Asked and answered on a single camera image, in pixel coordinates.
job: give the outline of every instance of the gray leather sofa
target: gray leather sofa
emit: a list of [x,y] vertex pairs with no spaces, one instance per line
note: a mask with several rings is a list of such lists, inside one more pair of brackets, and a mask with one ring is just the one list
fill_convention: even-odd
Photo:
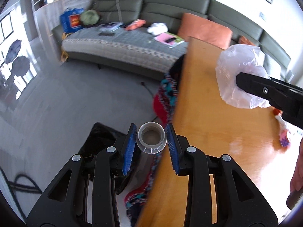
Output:
[[[236,10],[215,0],[120,0],[122,19],[130,23],[135,19],[147,21],[145,26],[155,22],[165,23],[169,32],[177,33],[181,24],[183,13],[192,13],[207,18],[213,22],[229,27],[233,31],[231,45],[237,44],[240,36],[245,36],[261,50],[271,56],[281,66],[281,76],[285,78],[287,66],[290,62],[289,55],[283,48],[259,25],[248,19]],[[119,21],[116,0],[95,0],[93,8],[101,12],[104,23]],[[58,45],[61,45],[63,29],[55,27],[53,35]],[[95,55],[79,52],[68,52],[70,58],[80,59],[131,71],[154,79],[161,79],[163,73],[131,65],[116,60],[111,60]]]

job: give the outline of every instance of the yellow strap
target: yellow strap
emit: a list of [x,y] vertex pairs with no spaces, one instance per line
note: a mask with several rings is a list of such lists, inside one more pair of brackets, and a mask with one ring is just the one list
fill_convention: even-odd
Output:
[[[63,32],[62,34],[62,41],[64,39],[66,39],[69,35],[71,35],[72,33],[65,33]],[[62,51],[62,54],[61,54],[61,62],[66,62],[67,58],[69,57],[69,54],[62,48],[62,45],[61,45],[61,51]]]

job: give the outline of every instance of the sofa cushion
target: sofa cushion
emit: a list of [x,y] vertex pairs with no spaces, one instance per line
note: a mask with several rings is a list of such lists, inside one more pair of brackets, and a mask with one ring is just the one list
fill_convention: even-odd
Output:
[[256,39],[253,39],[252,37],[250,37],[249,35],[247,35],[246,33],[244,33],[243,31],[237,29],[236,27],[233,27],[232,25],[216,18],[215,16],[213,16],[212,14],[209,14],[208,15],[208,19],[213,21],[213,22],[216,22],[220,25],[223,25],[223,26],[226,26],[228,28],[230,28],[232,30],[232,37],[231,39],[234,40],[235,42],[239,42],[239,39],[241,36],[245,36],[248,40],[250,40],[254,45],[256,46],[259,46],[259,42],[256,40]]
[[[139,18],[142,8],[142,0],[119,0],[121,9],[122,21],[124,23],[131,23]],[[116,6],[116,0],[95,0],[93,9],[101,12],[103,22],[118,22],[119,15]]]
[[248,19],[243,14],[237,12],[236,10],[215,0],[210,0],[207,14],[212,14],[216,18],[220,19],[223,22],[226,22],[234,28],[237,28],[238,30],[244,32],[246,35],[257,41],[263,32],[263,29],[258,24]]
[[268,76],[275,79],[281,79],[282,69],[279,63],[277,63],[268,54],[265,55],[264,69],[266,70]]
[[245,36],[239,38],[239,44],[246,44],[251,46],[256,46],[252,41],[248,40]]
[[219,48],[227,49],[230,45],[232,31],[223,25],[201,18],[191,13],[185,13],[182,17],[178,36],[189,41],[194,37]]
[[285,77],[284,69],[288,67],[291,60],[289,55],[266,31],[261,35],[260,44],[261,50],[279,63],[282,68],[281,75]]
[[54,29],[52,29],[53,37],[55,39],[55,42],[59,47],[61,47],[62,43],[62,34],[64,33],[62,25],[56,26]]
[[146,26],[152,23],[165,23],[169,32],[176,34],[183,13],[207,18],[205,15],[209,0],[144,0],[140,19],[146,20]]

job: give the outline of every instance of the umbrella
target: umbrella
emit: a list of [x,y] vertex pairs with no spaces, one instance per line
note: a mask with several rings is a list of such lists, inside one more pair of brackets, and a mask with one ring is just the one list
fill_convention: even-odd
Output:
[[5,58],[5,63],[8,64],[10,62],[13,62],[13,60],[17,57],[20,49],[21,49],[21,40],[17,39],[9,47],[9,50],[8,50],[6,58]]
[[17,57],[12,65],[11,73],[16,76],[24,76],[29,70],[30,60],[25,56]]

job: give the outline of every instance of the orange cloth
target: orange cloth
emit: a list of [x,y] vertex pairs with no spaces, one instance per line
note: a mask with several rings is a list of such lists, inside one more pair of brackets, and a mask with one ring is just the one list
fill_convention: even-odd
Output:
[[232,31],[208,19],[184,13],[178,36],[187,42],[190,37],[194,37],[225,50],[230,45]]
[[136,19],[135,21],[133,21],[133,23],[131,23],[128,27],[126,27],[125,30],[127,30],[127,31],[135,30],[135,29],[143,26],[144,24],[146,24],[145,20]]
[[247,44],[247,45],[256,46],[252,41],[248,40],[245,36],[241,36],[239,38],[239,44]]

